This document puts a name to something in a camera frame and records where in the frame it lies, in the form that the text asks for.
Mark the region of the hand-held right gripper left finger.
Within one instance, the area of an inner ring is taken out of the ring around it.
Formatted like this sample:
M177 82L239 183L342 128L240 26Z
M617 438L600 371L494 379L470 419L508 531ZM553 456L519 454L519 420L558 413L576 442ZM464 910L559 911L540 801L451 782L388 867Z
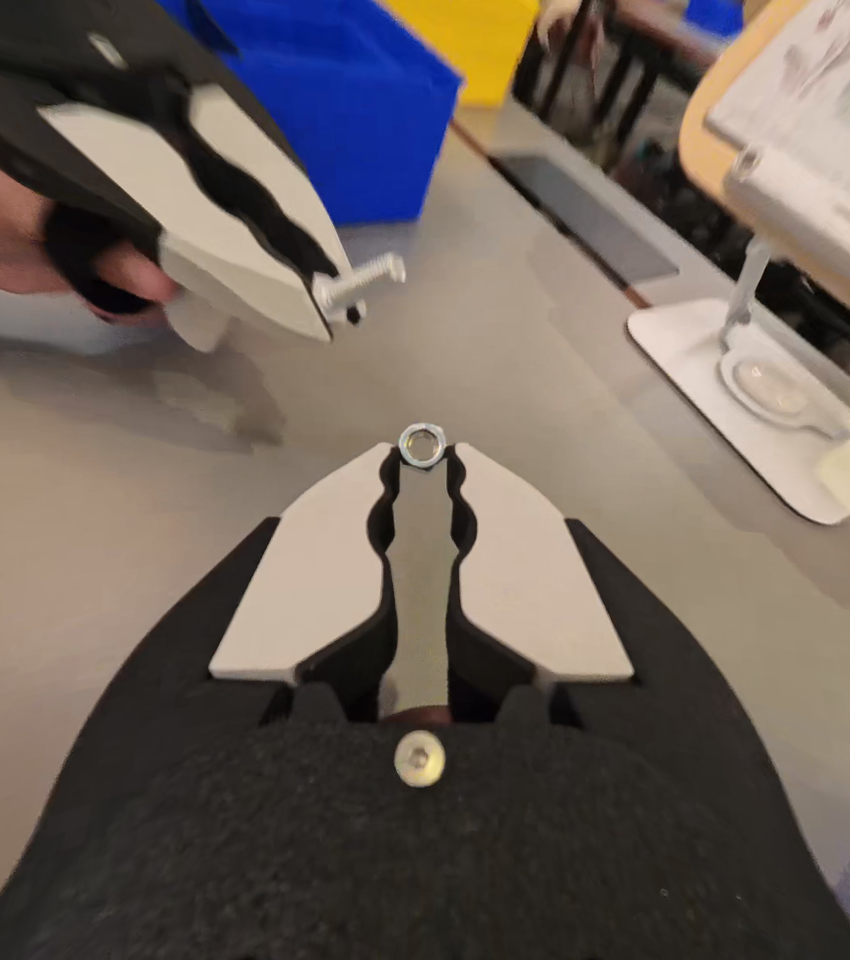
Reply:
M328 685L375 722L398 619L387 549L400 456L381 442L282 513L209 663L219 681Z

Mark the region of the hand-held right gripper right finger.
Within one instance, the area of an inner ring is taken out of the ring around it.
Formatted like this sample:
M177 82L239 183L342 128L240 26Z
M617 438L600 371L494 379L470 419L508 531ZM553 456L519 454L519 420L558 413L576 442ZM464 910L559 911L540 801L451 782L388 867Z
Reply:
M628 683L635 668L562 511L474 446L447 455L456 549L446 608L456 720L495 719L512 690Z

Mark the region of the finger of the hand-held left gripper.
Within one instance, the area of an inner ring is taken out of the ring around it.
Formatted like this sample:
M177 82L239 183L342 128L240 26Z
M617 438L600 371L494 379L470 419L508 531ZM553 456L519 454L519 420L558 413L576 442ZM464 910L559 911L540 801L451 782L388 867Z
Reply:
M157 221L158 264L182 289L165 313L189 347L214 351L233 320L332 342L305 282L201 191L187 163L151 127L80 103L41 106L38 113Z
M228 91L210 83L191 91L188 116L213 159L225 162L215 183L276 257L307 280L353 272L322 199L274 129L261 127Z

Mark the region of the blue divided storage bin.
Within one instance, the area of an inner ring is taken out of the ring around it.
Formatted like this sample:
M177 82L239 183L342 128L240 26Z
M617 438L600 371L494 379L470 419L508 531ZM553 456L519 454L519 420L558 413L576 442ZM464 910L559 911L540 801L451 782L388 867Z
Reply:
M337 226L417 220L462 78L373 1L162 1L258 98Z

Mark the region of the steel hex bolt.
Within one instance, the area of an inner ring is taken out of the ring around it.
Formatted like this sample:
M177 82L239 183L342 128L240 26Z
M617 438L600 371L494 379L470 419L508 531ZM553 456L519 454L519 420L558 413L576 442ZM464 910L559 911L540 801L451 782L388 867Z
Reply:
M383 282L405 283L406 278L404 258L391 251L336 277L317 273L311 285L311 295L326 316L346 315L359 309L368 289Z

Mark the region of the steel hex nut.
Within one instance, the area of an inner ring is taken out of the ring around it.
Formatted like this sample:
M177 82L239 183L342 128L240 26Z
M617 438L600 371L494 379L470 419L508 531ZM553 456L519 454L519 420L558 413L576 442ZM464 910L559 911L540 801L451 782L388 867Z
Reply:
M444 459L447 438L441 426L417 422L407 426L397 447L405 466L420 473L427 473Z

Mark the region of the yellow storage bin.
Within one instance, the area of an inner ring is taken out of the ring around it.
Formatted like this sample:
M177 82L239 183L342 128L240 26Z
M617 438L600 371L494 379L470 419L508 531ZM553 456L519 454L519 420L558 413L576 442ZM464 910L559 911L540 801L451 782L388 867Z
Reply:
M533 31L537 1L382 1L463 79L458 100L493 109L508 95Z

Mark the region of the grey wood-edged table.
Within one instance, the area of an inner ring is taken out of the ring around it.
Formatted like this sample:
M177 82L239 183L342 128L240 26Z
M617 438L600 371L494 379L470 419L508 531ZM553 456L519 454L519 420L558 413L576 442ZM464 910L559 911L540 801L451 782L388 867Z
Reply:
M586 186L679 268L679 276L624 287L638 308L625 336L686 405L797 516L850 521L850 378L758 303L750 322L725 329L729 277L566 140L508 101L466 108L455 131L490 161L538 154Z

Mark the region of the black table panel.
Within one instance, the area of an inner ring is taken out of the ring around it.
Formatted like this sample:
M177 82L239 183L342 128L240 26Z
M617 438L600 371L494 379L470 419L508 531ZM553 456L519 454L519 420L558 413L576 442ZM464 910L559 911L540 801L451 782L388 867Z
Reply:
M559 231L624 287L679 276L678 266L621 215L552 160L537 153L494 153L492 166Z

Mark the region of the instruction board on white stand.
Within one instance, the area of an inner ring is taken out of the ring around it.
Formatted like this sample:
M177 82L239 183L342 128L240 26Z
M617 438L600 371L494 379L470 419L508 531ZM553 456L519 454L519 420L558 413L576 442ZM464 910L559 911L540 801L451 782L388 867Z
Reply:
M753 236L727 300L639 310L627 332L791 510L839 524L850 388L756 294L784 261L850 311L850 2L767 2L695 91L679 156Z

